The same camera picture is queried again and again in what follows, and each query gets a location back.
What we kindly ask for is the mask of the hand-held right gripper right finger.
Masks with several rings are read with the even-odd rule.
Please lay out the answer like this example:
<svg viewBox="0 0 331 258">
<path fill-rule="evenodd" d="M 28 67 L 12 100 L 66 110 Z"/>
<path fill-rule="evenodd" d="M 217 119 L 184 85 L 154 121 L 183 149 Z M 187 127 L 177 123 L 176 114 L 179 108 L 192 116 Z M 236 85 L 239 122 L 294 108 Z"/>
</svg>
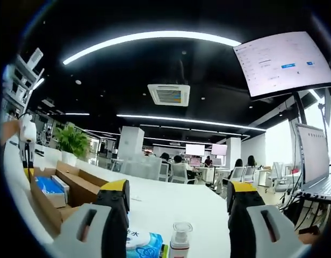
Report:
<svg viewBox="0 0 331 258">
<path fill-rule="evenodd" d="M 266 205 L 250 183 L 227 185 L 231 257 L 304 257 L 311 245 L 278 208 Z"/>
</svg>

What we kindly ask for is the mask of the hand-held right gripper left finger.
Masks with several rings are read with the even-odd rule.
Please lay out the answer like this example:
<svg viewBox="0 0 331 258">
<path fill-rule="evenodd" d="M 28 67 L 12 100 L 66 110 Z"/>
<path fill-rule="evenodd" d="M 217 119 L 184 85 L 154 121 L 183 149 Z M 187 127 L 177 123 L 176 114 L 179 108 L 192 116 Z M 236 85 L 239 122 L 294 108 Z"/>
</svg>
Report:
<svg viewBox="0 0 331 258">
<path fill-rule="evenodd" d="M 93 203 L 80 206 L 54 240 L 57 257 L 126 257 L 129 180 L 104 184 Z"/>
</svg>

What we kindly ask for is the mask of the person's left hand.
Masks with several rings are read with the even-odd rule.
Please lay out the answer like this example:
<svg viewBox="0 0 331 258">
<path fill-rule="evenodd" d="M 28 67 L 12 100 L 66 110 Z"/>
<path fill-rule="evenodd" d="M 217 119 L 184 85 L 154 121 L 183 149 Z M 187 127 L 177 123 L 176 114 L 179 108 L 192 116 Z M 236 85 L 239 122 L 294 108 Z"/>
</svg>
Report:
<svg viewBox="0 0 331 258">
<path fill-rule="evenodd" d="M 11 120 L 6 121 L 1 124 L 1 132 L 0 132 L 0 144 L 1 146 L 5 145 L 5 143 L 15 134 L 19 134 L 20 132 L 21 121 L 20 120 Z"/>
</svg>

